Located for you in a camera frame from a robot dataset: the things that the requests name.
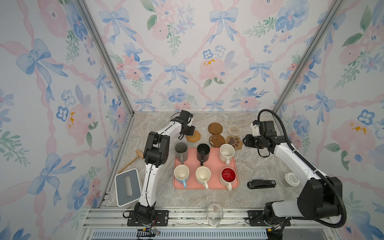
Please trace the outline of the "woven rattan round coaster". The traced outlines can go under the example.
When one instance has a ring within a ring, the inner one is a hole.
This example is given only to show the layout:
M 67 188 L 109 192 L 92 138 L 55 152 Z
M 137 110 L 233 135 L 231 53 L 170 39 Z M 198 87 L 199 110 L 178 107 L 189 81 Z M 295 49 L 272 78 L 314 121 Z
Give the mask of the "woven rattan round coaster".
M 199 131 L 194 131 L 194 134 L 192 136 L 186 136 L 186 139 L 190 143 L 196 143 L 201 139 L 201 134 Z

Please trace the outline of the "plain brown wooden coaster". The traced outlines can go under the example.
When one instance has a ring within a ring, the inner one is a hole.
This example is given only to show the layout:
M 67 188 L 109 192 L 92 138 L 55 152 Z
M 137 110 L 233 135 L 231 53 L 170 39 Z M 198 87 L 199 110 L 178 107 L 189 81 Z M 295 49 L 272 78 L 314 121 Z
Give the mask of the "plain brown wooden coaster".
M 219 135 L 223 132 L 223 126 L 219 123 L 211 123 L 209 124 L 208 126 L 208 131 L 212 134 L 212 135 Z

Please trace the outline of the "cork paw print coaster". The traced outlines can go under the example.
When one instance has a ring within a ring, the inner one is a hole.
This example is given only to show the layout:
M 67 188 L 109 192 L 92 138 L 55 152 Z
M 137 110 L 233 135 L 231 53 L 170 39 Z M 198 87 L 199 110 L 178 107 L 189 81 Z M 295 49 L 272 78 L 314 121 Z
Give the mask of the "cork paw print coaster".
M 228 136 L 225 143 L 231 145 L 235 150 L 241 150 L 244 145 L 242 139 L 238 136 Z

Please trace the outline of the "multicolour stitched round coaster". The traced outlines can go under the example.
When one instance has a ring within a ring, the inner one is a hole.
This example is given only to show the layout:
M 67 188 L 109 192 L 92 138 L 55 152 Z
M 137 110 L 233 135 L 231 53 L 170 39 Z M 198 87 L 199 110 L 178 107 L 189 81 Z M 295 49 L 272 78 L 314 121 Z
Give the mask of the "multicolour stitched round coaster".
M 240 136 L 242 134 L 242 129 L 237 125 L 228 126 L 227 131 L 231 136 Z

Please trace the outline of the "brown wooden coaster white streak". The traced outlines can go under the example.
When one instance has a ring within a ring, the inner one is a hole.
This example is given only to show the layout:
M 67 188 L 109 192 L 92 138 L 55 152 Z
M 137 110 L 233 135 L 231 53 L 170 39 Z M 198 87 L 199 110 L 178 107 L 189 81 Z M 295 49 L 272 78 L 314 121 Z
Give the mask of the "brown wooden coaster white streak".
M 220 134 L 215 134 L 210 136 L 209 143 L 214 148 L 220 148 L 223 144 L 225 144 L 225 139 Z

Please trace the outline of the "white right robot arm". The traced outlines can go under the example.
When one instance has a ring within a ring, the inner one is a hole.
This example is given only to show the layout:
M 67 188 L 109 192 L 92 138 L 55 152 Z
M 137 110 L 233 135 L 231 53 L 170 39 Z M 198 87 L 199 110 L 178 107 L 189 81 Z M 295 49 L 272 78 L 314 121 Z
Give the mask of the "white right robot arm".
M 282 160 L 303 186 L 293 201 L 266 203 L 264 219 L 269 225 L 284 220 L 312 220 L 330 228 L 340 228 L 347 221 L 342 198 L 343 184 L 312 165 L 291 143 L 286 134 L 277 135 L 273 121 L 253 121 L 252 134 L 243 138 L 246 147 L 267 149 Z

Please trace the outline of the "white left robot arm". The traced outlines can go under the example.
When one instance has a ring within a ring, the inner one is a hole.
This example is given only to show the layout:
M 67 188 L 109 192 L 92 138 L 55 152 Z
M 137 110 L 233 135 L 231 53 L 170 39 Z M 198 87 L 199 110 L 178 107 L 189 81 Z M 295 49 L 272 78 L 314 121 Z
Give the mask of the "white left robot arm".
M 179 115 L 173 115 L 169 124 L 163 129 L 150 132 L 144 148 L 146 174 L 141 196 L 134 207 L 132 218 L 143 225 L 151 225 L 155 220 L 156 189 L 158 173 L 169 157 L 172 137 L 192 136 L 195 126 L 192 125 L 194 115 L 182 110 Z

